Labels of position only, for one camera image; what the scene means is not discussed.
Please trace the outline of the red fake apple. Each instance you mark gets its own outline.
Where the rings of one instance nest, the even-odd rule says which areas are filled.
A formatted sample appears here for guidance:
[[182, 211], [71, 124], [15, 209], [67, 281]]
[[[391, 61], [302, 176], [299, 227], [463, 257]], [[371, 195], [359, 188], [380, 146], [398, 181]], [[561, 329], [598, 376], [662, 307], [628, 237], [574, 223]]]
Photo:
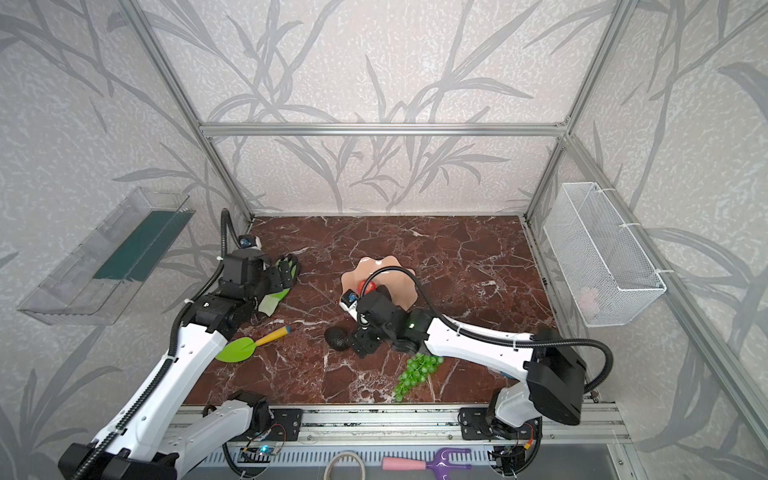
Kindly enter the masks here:
[[365, 281], [362, 281], [359, 285], [360, 287], [360, 294], [366, 295], [369, 292], [375, 291], [377, 288], [377, 284], [373, 281], [366, 283]]

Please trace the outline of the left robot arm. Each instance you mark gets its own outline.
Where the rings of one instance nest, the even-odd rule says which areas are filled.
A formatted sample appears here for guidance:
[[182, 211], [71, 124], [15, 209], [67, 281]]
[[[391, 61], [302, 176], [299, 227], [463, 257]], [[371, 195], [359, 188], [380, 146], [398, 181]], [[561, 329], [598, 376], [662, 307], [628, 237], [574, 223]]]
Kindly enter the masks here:
[[179, 436], [165, 433], [211, 361], [271, 294], [293, 287], [294, 255], [271, 263], [255, 247], [223, 254], [211, 278], [177, 314], [167, 353], [141, 387], [87, 444], [73, 443], [58, 468], [66, 479], [179, 479], [241, 435], [269, 433], [265, 396], [238, 391]]

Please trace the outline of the dark fake avocado round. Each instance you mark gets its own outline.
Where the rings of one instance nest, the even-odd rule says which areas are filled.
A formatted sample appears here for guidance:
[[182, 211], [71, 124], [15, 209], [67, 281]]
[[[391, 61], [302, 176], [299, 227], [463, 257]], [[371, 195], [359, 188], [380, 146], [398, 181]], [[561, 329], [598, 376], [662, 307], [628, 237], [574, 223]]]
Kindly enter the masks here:
[[339, 352], [349, 350], [354, 342], [354, 337], [345, 328], [338, 326], [327, 328], [324, 339], [332, 350]]

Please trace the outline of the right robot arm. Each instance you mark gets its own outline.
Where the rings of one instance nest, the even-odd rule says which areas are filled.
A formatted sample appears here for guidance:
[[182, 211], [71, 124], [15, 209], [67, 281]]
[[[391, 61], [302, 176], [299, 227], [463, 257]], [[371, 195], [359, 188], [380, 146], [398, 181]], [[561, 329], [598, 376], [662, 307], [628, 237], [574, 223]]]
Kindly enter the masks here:
[[488, 404], [485, 432], [502, 436], [540, 417], [574, 426], [585, 394], [611, 373], [614, 356], [604, 343], [564, 339], [550, 328], [534, 334], [497, 332], [442, 317], [430, 309], [396, 305], [385, 287], [362, 296], [345, 292], [342, 309], [357, 322], [347, 345], [359, 356], [386, 344], [416, 358], [456, 358], [514, 379]]

